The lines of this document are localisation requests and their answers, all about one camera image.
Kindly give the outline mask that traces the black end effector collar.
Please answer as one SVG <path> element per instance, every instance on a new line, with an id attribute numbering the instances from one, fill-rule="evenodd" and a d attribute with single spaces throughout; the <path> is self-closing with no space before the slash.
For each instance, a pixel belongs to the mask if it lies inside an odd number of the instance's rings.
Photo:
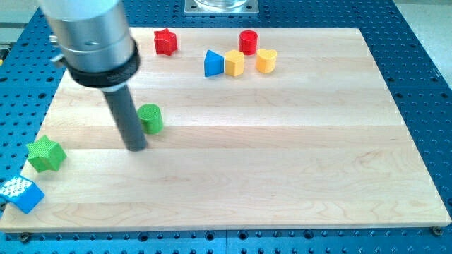
<path id="1" fill-rule="evenodd" d="M 79 48 L 64 47 L 64 65 L 78 84 L 107 88 L 125 83 L 141 60 L 136 41 L 123 37 L 113 42 L 88 40 Z"/>

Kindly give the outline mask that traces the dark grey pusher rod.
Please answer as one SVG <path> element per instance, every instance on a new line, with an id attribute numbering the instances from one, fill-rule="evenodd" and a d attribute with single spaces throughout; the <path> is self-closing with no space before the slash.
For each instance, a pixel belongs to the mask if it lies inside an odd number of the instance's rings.
<path id="1" fill-rule="evenodd" d="M 102 89 L 115 124 L 127 150 L 144 150 L 147 140 L 138 118 L 135 104 L 126 83 Z"/>

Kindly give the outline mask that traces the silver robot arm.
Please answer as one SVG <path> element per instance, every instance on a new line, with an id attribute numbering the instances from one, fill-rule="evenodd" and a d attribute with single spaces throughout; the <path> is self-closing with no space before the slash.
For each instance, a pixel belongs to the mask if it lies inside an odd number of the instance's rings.
<path id="1" fill-rule="evenodd" d="M 53 58 L 78 84 L 103 96 L 130 151 L 147 146 L 128 80 L 141 59 L 120 0 L 40 0 L 52 29 L 51 43 L 61 51 Z"/>

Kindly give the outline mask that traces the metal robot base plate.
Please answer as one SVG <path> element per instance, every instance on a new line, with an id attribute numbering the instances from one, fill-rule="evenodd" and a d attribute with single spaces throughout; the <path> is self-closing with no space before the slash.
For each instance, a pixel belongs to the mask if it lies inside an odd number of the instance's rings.
<path id="1" fill-rule="evenodd" d="M 258 0 L 184 0 L 188 16 L 257 16 Z"/>

